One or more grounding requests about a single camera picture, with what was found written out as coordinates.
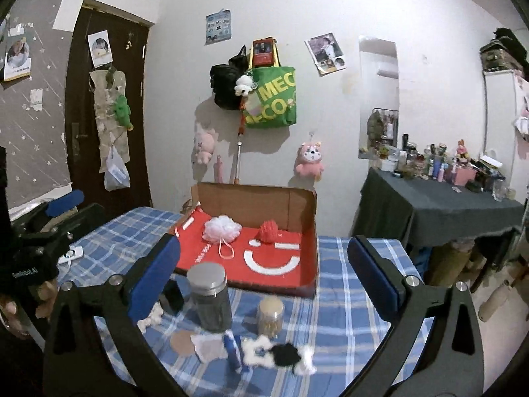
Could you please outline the person left hand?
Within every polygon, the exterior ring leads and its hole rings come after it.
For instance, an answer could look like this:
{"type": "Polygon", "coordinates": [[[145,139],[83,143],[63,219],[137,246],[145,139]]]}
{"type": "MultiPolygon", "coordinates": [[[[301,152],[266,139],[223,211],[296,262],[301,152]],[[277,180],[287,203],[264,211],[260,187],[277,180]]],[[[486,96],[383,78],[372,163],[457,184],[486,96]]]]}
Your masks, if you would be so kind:
{"type": "MultiPolygon", "coordinates": [[[[58,281],[52,280],[42,283],[37,288],[37,296],[39,299],[38,305],[35,309],[35,316],[37,319],[49,319],[51,316],[55,300],[58,294],[58,281]]],[[[5,319],[5,323],[16,330],[22,331],[24,326],[21,321],[21,314],[14,300],[6,296],[1,296],[1,313],[5,319]]]]}

